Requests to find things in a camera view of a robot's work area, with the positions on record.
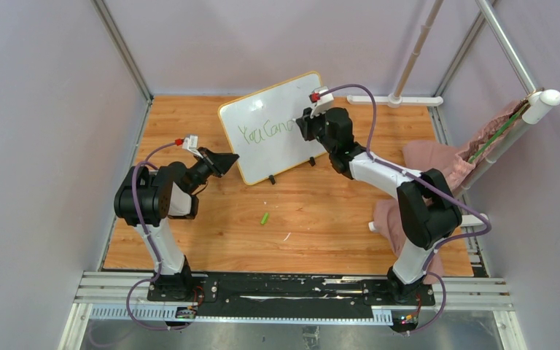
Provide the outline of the yellow framed whiteboard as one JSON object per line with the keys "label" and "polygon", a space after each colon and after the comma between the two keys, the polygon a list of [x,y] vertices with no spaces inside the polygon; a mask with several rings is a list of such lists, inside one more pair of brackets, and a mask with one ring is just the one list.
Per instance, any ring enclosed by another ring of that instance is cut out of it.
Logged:
{"label": "yellow framed whiteboard", "polygon": [[322,86],[319,73],[310,71],[219,107],[217,115],[231,151],[239,155],[245,184],[264,182],[326,152],[318,142],[303,140],[290,121],[302,116],[311,105],[308,96]]}

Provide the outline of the green marker cap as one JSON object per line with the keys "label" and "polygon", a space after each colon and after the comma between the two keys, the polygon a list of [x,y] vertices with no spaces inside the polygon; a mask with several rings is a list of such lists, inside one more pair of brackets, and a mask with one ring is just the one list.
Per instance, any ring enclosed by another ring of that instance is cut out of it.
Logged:
{"label": "green marker cap", "polygon": [[265,212],[262,216],[262,219],[260,220],[260,224],[265,225],[268,222],[269,216],[270,214],[268,212]]}

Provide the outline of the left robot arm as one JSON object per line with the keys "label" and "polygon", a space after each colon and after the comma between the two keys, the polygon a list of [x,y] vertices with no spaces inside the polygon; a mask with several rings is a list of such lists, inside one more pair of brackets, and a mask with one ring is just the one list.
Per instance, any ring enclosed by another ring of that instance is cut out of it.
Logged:
{"label": "left robot arm", "polygon": [[192,166],[172,162],[161,167],[143,160],[130,169],[114,197],[116,216],[140,234],[152,256],[155,275],[149,282],[150,300],[185,301],[199,290],[169,222],[195,219],[198,191],[210,177],[223,177],[239,156],[200,147],[195,159]]}

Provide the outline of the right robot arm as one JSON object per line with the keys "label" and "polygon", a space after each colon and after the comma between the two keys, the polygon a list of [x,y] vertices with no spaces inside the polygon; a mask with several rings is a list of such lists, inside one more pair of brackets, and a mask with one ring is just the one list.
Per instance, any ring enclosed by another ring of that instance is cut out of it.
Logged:
{"label": "right robot arm", "polygon": [[435,168],[414,171],[368,154],[355,141],[344,108],[333,107],[316,117],[307,108],[295,123],[305,141],[317,141],[324,147],[337,173],[396,199],[405,244],[388,270],[385,290],[391,301],[406,304],[422,285],[436,244],[450,237],[462,221],[444,175]]}

